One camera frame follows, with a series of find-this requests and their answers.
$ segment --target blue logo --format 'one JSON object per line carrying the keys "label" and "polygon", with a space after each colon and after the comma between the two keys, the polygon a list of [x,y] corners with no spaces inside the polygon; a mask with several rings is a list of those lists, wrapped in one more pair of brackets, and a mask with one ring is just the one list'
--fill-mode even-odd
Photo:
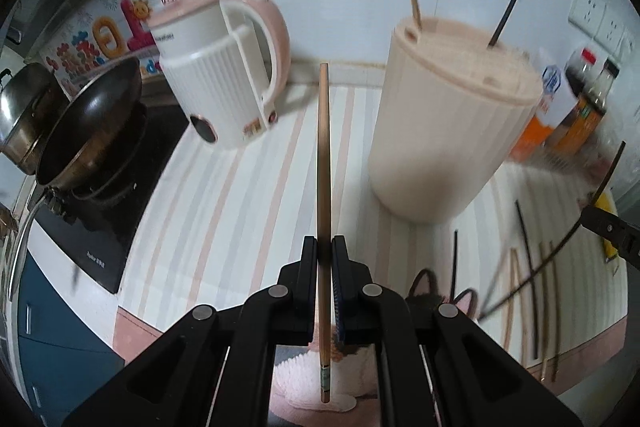
{"label": "blue logo", "polygon": [[562,71],[558,66],[547,66],[542,73],[542,88],[546,94],[555,93],[562,82]]}

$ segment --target striped tablecloth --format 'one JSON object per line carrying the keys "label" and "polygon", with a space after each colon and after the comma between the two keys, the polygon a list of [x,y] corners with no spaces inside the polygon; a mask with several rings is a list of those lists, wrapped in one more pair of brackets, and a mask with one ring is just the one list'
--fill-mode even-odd
{"label": "striped tablecloth", "polygon": [[[474,288],[483,302],[495,281],[495,301],[510,284],[510,248],[517,249],[528,273],[515,200],[539,263],[538,244],[558,243],[591,187],[576,176],[505,163],[448,223],[422,226],[394,217],[380,206],[367,179],[380,94],[331,88],[334,234],[346,237],[350,257],[366,263],[376,282],[406,295],[424,267],[433,269],[440,288],[450,286],[458,229],[457,291]],[[276,282],[280,267],[300,257],[303,237],[316,231],[317,104],[314,86],[290,86],[281,96],[277,125],[233,152],[210,146],[187,129],[138,227],[119,293],[121,307],[164,331],[196,303],[224,309]],[[560,353],[585,346],[626,316],[625,263],[605,265],[603,259],[600,239],[586,230],[558,256]],[[556,340],[553,297],[550,293],[550,346]],[[524,299],[524,324],[518,301],[506,347],[531,367],[540,358],[521,354],[522,327],[529,336],[532,330],[530,293]],[[538,299],[542,320],[542,290]],[[506,308],[482,323],[501,344],[506,325]]]}

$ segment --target gray stripe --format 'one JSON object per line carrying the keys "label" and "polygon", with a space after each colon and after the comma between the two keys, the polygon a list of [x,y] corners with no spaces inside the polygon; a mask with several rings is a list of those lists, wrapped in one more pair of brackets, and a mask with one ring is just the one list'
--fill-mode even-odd
{"label": "gray stripe", "polygon": [[[180,171],[180,175],[182,175],[184,173],[184,169],[187,168],[187,155],[186,154],[180,154],[177,156],[176,158],[176,165],[171,165],[172,169],[174,170],[178,170]],[[150,201],[147,203],[147,207],[145,209],[145,213],[146,211],[148,211],[149,206],[151,206],[152,204],[154,206],[156,206],[156,200],[158,199],[159,195],[156,194],[156,190],[157,190],[158,186],[156,185],[156,188],[154,189],[154,193],[151,195]],[[162,216],[158,216],[158,219],[164,219],[164,216],[166,215],[166,213],[168,212],[167,208],[162,208],[164,210],[164,213],[162,213]],[[137,274],[141,273],[141,266],[142,266],[142,261],[143,261],[143,257],[144,254],[141,251],[142,248],[146,248],[147,246],[151,246],[153,247],[153,245],[155,245],[155,239],[157,238],[158,234],[154,233],[153,234],[153,241],[151,240],[151,226],[148,226],[148,224],[150,224],[150,220],[151,217],[146,216],[145,214],[143,214],[142,219],[145,220],[145,226],[142,229],[138,229],[138,231],[141,233],[141,237],[140,237],[140,241],[138,242],[138,244],[141,246],[141,248],[138,249],[138,254],[133,256],[133,257],[129,257],[129,261],[130,263],[127,263],[125,270],[127,271],[127,275],[128,273],[132,273],[134,276],[137,276]],[[134,290],[135,288],[137,288],[138,284],[137,283],[133,283],[133,282],[129,282],[129,284],[127,285],[127,288],[125,289],[124,295],[122,296],[122,305],[124,307],[128,307],[128,308],[133,308],[133,297],[135,295]]]}
{"label": "gray stripe", "polygon": [[369,185],[369,169],[367,168],[375,120],[373,117],[373,103],[373,89],[367,89],[364,104],[365,120],[362,138],[362,168],[360,169],[360,205],[356,221],[356,248],[351,257],[353,260],[361,262],[367,258],[365,249],[369,233],[369,214],[374,204],[373,194]]}
{"label": "gray stripe", "polygon": [[[329,106],[334,105],[335,101],[335,88],[330,88],[329,91]],[[300,200],[300,207],[298,209],[298,219],[296,220],[296,227],[293,231],[293,239],[291,241],[291,250],[289,250],[289,262],[293,263],[300,259],[302,255],[302,242],[305,235],[311,230],[311,220],[314,217],[314,202],[316,201],[316,156],[312,153],[309,158],[309,166],[306,170],[305,187],[302,190],[302,199]]]}
{"label": "gray stripe", "polygon": [[158,320],[156,323],[158,325],[163,325],[161,327],[162,331],[168,329],[169,324],[166,324],[167,320],[167,312],[169,310],[169,304],[171,303],[172,296],[174,294],[174,286],[175,286],[175,278],[178,273],[178,266],[180,264],[180,260],[184,258],[184,247],[189,235],[191,233],[191,229],[193,228],[193,221],[196,217],[196,214],[200,211],[200,207],[202,206],[202,197],[205,193],[205,188],[211,179],[211,171],[214,169],[216,163],[218,162],[219,155],[213,153],[207,166],[204,169],[203,174],[200,176],[200,181],[198,182],[198,187],[196,188],[196,193],[193,195],[193,200],[191,200],[191,204],[189,205],[189,210],[187,214],[184,216],[184,221],[182,222],[182,229],[180,230],[180,235],[178,236],[178,241],[174,248],[174,254],[171,257],[171,263],[169,264],[169,273],[167,274],[166,281],[164,282],[164,286],[162,288],[162,298],[160,299],[160,311],[158,315]]}
{"label": "gray stripe", "polygon": [[242,234],[244,232],[244,227],[246,225],[246,220],[249,215],[249,212],[252,207],[252,202],[254,197],[256,196],[256,187],[258,185],[258,181],[260,181],[260,175],[263,173],[264,165],[268,161],[267,156],[270,152],[269,144],[271,143],[271,137],[273,137],[272,132],[265,133],[265,136],[262,137],[262,143],[260,144],[260,150],[258,151],[258,157],[254,164],[254,169],[251,172],[251,178],[247,183],[246,192],[244,193],[244,197],[242,197],[242,203],[240,204],[240,211],[238,214],[238,220],[236,221],[236,225],[234,227],[234,233],[231,236],[231,240],[229,241],[229,247],[226,251],[226,259],[225,264],[222,267],[222,272],[220,274],[220,283],[218,284],[218,289],[216,292],[216,297],[213,299],[214,304],[218,309],[224,309],[226,307],[226,302],[228,300],[228,291],[226,288],[222,287],[222,283],[224,281],[228,281],[231,279],[231,275],[234,270],[234,266],[236,265],[236,259],[239,255],[242,255],[240,250],[240,240],[242,239]]}

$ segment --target wok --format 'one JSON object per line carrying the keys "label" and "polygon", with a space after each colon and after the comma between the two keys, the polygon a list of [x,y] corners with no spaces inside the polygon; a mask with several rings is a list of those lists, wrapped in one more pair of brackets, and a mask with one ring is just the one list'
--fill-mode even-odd
{"label": "wok", "polygon": [[97,171],[141,93],[140,63],[134,57],[127,58],[84,86],[56,122],[36,168],[36,181],[49,190],[36,202],[18,232],[9,300],[19,282],[16,267],[18,261],[24,261],[26,238],[37,211],[56,197],[56,190],[78,187]]}

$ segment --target bottle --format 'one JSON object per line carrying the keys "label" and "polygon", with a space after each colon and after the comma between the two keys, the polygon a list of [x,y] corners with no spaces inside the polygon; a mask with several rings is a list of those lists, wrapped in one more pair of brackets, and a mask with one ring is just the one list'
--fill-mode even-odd
{"label": "bottle", "polygon": [[569,131],[553,147],[554,151],[565,156],[574,156],[580,150],[605,115],[607,95],[619,72],[611,60],[605,60],[602,73],[593,83],[586,85],[586,90],[578,97],[577,118]]}
{"label": "bottle", "polygon": [[571,58],[564,67],[564,76],[566,76],[569,86],[576,98],[575,107],[569,111],[564,120],[558,124],[553,133],[545,141],[546,147],[555,149],[558,142],[567,134],[571,126],[578,118],[578,99],[584,91],[587,79],[590,77],[591,68],[596,63],[596,56],[588,48],[578,49],[573,52]]}

